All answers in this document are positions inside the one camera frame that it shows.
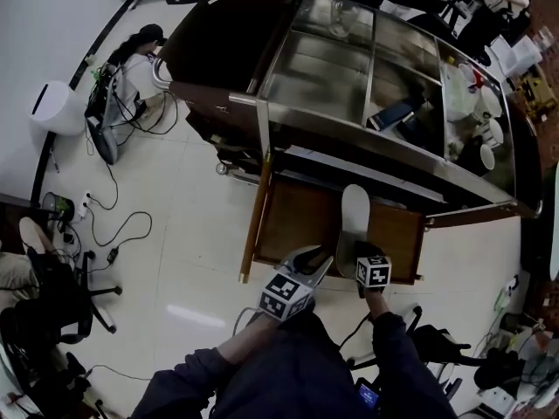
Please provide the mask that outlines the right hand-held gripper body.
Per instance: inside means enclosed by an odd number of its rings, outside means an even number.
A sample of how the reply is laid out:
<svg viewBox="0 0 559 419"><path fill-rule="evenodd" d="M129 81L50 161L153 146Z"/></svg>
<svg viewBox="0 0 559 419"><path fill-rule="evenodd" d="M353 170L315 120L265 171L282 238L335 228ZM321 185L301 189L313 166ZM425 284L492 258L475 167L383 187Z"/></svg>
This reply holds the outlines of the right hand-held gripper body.
<svg viewBox="0 0 559 419"><path fill-rule="evenodd" d="M383 292L391 278L391 260L384 251L369 242L357 241L354 246L355 281L360 298L366 290Z"/></svg>

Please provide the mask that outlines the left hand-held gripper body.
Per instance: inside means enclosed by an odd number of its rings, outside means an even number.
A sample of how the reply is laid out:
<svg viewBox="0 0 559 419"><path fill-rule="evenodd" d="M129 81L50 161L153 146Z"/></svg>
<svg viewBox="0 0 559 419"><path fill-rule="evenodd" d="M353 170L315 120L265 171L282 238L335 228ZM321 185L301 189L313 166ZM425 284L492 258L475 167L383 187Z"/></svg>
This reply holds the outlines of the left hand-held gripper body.
<svg viewBox="0 0 559 419"><path fill-rule="evenodd" d="M260 294L258 311L278 321L286 321L303 311L312 300L317 286L309 286L309 276L319 267L310 271L307 265L304 271L288 271L278 265Z"/></svg>

